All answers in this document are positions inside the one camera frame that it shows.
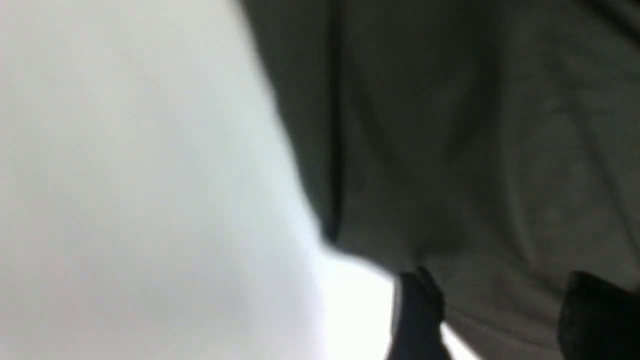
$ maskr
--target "dark fabric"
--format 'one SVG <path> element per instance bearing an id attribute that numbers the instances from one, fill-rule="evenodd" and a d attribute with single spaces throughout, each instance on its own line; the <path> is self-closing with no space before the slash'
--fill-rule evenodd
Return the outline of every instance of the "dark fabric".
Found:
<path id="1" fill-rule="evenodd" d="M 484 358 L 558 358 L 574 270 L 640 286 L 636 0 L 345 0 L 337 49 L 333 2 L 242 3 L 325 235 Z"/>
<path id="2" fill-rule="evenodd" d="M 399 276 L 401 292 L 398 319 L 388 360 L 450 360 L 442 343 L 440 324 L 444 319 L 442 295 L 426 286 L 416 274 Z"/>
<path id="3" fill-rule="evenodd" d="M 640 359 L 640 298 L 591 274 L 572 274 L 558 341 L 566 360 Z"/>

